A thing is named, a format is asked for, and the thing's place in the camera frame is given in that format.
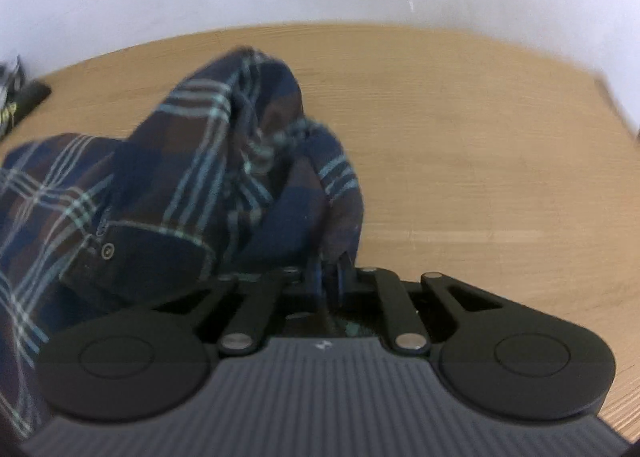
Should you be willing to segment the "navy brown plaid shirt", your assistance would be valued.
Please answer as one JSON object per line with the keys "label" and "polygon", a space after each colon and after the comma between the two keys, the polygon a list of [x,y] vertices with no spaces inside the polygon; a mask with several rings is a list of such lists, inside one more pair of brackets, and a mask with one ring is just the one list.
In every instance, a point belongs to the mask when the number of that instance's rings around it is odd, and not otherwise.
{"label": "navy brown plaid shirt", "polygon": [[58,331],[222,272],[356,255],[363,199],[334,134],[282,61],[231,51],[128,136],[65,133],[1,167],[1,425],[48,417],[35,385]]}

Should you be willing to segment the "black SPACE print garment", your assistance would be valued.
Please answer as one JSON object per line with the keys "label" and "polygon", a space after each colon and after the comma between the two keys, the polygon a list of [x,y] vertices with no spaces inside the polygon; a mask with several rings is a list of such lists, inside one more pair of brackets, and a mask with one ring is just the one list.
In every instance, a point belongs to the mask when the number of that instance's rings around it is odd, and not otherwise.
{"label": "black SPACE print garment", "polygon": [[51,88],[43,82],[34,80],[17,92],[1,110],[0,139],[8,136],[30,113],[32,113],[51,94]]}

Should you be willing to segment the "black white plaid garment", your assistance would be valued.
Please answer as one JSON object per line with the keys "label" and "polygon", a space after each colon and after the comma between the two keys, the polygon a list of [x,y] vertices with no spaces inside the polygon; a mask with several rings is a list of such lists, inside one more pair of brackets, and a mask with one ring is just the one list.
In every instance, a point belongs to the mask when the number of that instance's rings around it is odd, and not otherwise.
{"label": "black white plaid garment", "polygon": [[0,101],[1,106],[13,100],[20,92],[25,81],[24,69],[21,58],[16,56],[14,60],[2,63],[0,68]]}

